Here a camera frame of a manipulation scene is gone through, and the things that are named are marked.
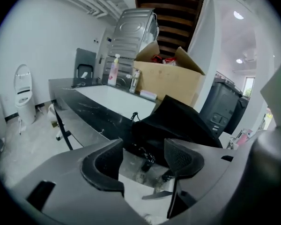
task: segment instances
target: black wire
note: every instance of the black wire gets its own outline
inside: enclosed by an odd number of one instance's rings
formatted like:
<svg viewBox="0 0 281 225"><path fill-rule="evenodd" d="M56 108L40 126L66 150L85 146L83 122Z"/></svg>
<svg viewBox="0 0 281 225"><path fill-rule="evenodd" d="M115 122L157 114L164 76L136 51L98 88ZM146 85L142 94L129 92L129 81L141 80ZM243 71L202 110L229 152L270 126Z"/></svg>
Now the black wire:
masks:
<svg viewBox="0 0 281 225"><path fill-rule="evenodd" d="M138 114L138 112L134 112L133 114L132 114L132 116L131 116L131 121L134 121L134 118L137 116L137 118L138 118L138 120L140 121L140 118L139 118L139 114Z"/></svg>

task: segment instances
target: black trash bin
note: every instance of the black trash bin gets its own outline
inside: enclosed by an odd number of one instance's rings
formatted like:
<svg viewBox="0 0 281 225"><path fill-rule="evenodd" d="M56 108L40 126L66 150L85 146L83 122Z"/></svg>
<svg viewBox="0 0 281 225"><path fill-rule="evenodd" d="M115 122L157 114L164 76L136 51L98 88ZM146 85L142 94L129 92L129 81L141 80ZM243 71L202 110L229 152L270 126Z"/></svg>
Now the black trash bin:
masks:
<svg viewBox="0 0 281 225"><path fill-rule="evenodd" d="M243 117L243 114L248 106L248 103L249 100L244 97L240 97L238 99L234 113L224 130L225 133L232 134L234 132L235 128L238 126L241 118Z"/></svg>
<svg viewBox="0 0 281 225"><path fill-rule="evenodd" d="M200 117L218 138L228 125L242 92L230 81L215 78Z"/></svg>

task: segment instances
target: black bag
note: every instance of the black bag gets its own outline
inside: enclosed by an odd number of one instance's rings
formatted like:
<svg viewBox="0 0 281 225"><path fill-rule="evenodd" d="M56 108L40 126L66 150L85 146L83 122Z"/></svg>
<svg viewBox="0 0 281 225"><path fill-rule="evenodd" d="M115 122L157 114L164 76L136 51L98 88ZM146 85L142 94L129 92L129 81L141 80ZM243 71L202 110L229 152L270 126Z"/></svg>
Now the black bag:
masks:
<svg viewBox="0 0 281 225"><path fill-rule="evenodd" d="M150 116L132 124L132 134L137 147L144 148L158 164L166 167L165 138L222 148L220 140L214 138L198 112L167 95Z"/></svg>

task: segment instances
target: white bottle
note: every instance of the white bottle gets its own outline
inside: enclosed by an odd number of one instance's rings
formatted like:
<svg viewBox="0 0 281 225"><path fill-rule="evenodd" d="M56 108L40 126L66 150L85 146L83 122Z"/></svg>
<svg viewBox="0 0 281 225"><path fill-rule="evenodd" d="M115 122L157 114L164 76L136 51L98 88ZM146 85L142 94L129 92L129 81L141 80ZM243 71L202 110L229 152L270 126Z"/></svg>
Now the white bottle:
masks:
<svg viewBox="0 0 281 225"><path fill-rule="evenodd" d="M111 71L109 72L108 77L108 84L115 86L117 83L117 76L118 76L118 59L120 54L116 54L116 58L111 64Z"/></svg>

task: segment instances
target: cardboard box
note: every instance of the cardboard box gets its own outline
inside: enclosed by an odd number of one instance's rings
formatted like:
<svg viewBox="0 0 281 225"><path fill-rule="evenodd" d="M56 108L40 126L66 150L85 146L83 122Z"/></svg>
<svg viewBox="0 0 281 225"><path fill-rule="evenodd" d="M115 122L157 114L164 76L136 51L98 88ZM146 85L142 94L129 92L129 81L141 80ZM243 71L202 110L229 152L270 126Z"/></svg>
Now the cardboard box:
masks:
<svg viewBox="0 0 281 225"><path fill-rule="evenodd" d="M159 54L156 41L148 44L135 58L133 66L141 71L136 90L153 92L159 100L169 95L192 105L199 81L205 75L203 71L181 47L175 53L177 66L151 62L154 54Z"/></svg>

